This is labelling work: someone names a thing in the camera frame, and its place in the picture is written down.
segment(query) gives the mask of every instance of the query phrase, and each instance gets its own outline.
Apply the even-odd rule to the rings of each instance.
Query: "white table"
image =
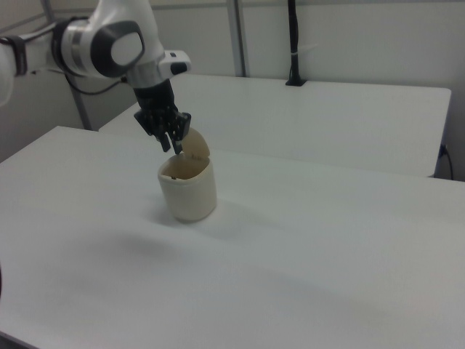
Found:
[[[434,174],[450,100],[450,90],[426,87],[193,75],[172,85],[212,148],[419,177]],[[138,110],[100,131],[148,137]]]
[[[0,331],[40,349],[459,348],[460,182],[212,151],[185,225],[152,140],[56,128],[0,164]]]

